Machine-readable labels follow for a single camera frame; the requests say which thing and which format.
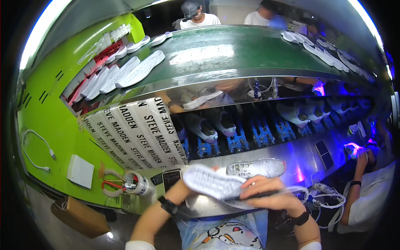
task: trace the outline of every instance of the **brown paper bag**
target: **brown paper bag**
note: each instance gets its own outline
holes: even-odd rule
[[[90,239],[110,231],[103,214],[71,196],[54,202],[51,212],[70,228]]]

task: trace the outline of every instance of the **ceiling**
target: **ceiling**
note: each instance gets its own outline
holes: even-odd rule
[[[359,14],[347,0],[278,0],[313,13],[350,36],[371,54],[379,57],[376,41]],[[56,20],[41,45],[33,68],[55,47],[81,30],[102,20],[139,10],[154,0],[74,0]],[[210,0],[212,4],[238,5],[259,4],[260,0]]]

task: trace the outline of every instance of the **black wristwatch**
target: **black wristwatch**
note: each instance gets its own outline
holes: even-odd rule
[[[351,186],[354,186],[354,185],[360,185],[360,186],[361,186],[361,181],[359,181],[359,180],[353,180],[353,181],[350,183],[349,188],[350,188]]]
[[[158,198],[158,201],[161,203],[162,209],[167,211],[170,215],[175,216],[178,212],[178,206],[172,201],[167,200],[164,196]]]
[[[293,218],[293,217],[290,218],[289,223],[292,226],[295,226],[295,225],[301,226],[308,221],[310,214],[311,214],[310,210],[306,207],[306,211],[304,213],[302,213],[302,215],[300,215],[297,218]]]

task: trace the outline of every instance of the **red scissor handle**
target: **red scissor handle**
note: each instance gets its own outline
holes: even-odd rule
[[[112,182],[107,182],[107,181],[103,181],[103,182],[101,183],[101,188],[102,188],[102,189],[104,189],[104,184],[107,184],[107,185],[109,185],[109,186],[116,187],[116,188],[122,188],[123,191],[126,190],[126,187],[117,185],[117,184],[112,183]]]

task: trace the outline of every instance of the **scissors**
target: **scissors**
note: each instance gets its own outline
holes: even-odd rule
[[[106,179],[106,175],[112,175],[114,177],[116,177],[116,180],[109,180]],[[120,175],[119,173],[115,172],[114,170],[111,169],[106,169],[104,170],[103,173],[103,182],[101,183],[101,188],[103,190],[103,194],[107,195],[107,196],[111,196],[111,197],[116,197],[119,196],[120,194],[122,194],[127,188],[133,190],[136,188],[137,183],[138,183],[138,177],[134,176],[134,183],[127,183],[126,180],[122,177],[122,175]],[[118,188],[118,190],[116,191],[108,191],[104,188],[104,185],[107,184],[111,187],[115,187]]]

